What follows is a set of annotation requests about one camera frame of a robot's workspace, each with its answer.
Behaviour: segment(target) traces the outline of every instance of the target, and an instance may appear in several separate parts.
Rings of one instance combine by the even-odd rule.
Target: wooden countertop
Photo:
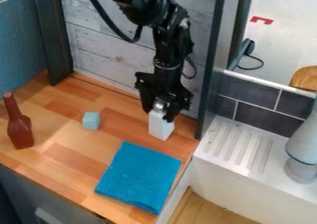
[[[131,94],[74,73],[51,87],[45,74],[15,92],[19,108],[32,119],[36,145],[15,150],[6,136],[7,115],[0,103],[0,162],[46,189],[115,223],[154,223],[156,216],[94,193],[123,140],[182,160],[182,176],[197,141],[196,121],[179,116],[167,142],[147,134],[147,114]],[[84,111],[99,111],[99,131],[82,128]]]

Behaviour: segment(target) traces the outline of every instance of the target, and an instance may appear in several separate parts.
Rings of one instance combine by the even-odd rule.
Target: blue cloth
[[[95,192],[159,214],[180,166],[178,159],[123,142]]]

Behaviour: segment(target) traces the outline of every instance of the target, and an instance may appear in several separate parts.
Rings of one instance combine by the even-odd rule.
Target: gray tile
[[[233,119],[236,103],[237,102],[235,100],[219,96],[217,104],[217,115]]]
[[[303,123],[303,120],[244,103],[238,104],[235,120],[288,138]]]
[[[276,110],[294,117],[307,118],[311,113],[313,101],[307,96],[282,91]]]
[[[257,106],[274,109],[279,90],[228,75],[222,78],[220,94]]]

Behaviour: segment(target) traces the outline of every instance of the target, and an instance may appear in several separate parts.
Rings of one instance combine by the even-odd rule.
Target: wooden wall panel
[[[100,75],[109,82],[116,82],[117,85],[126,86],[137,93],[134,89],[135,72],[153,71],[152,57],[155,52],[152,49],[141,45],[127,44],[123,40],[71,23],[68,23],[68,29],[72,39],[70,44],[74,64],[82,72]],[[187,113],[192,117],[197,116],[205,68],[197,65],[197,69],[198,74],[193,80],[182,79],[183,85],[195,94],[193,108],[189,114]],[[185,65],[184,73],[187,75],[193,73],[188,64]]]
[[[135,25],[121,14],[111,0],[99,0],[109,15],[127,34],[133,36]],[[197,117],[198,102],[206,64],[209,35],[215,0],[175,0],[184,6],[191,17],[195,52],[192,58],[197,64],[198,75],[192,80],[183,79],[184,85],[195,94],[193,108],[189,115]],[[68,24],[70,45],[75,70],[86,72],[98,79],[135,91],[134,73],[153,71],[155,54],[152,32],[144,28],[139,43],[128,44],[119,37],[98,16],[89,0],[62,0]]]

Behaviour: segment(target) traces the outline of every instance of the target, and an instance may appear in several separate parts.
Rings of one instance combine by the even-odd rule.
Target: black robotic arm
[[[102,19],[123,40],[135,43],[144,26],[153,29],[156,46],[154,73],[137,72],[135,87],[140,92],[142,107],[146,113],[153,107],[163,106],[166,112],[164,119],[173,122],[182,109],[190,109],[193,98],[193,94],[181,84],[184,61],[194,47],[188,13],[172,0],[113,1],[132,23],[138,25],[133,39],[112,22],[97,0],[91,0]]]

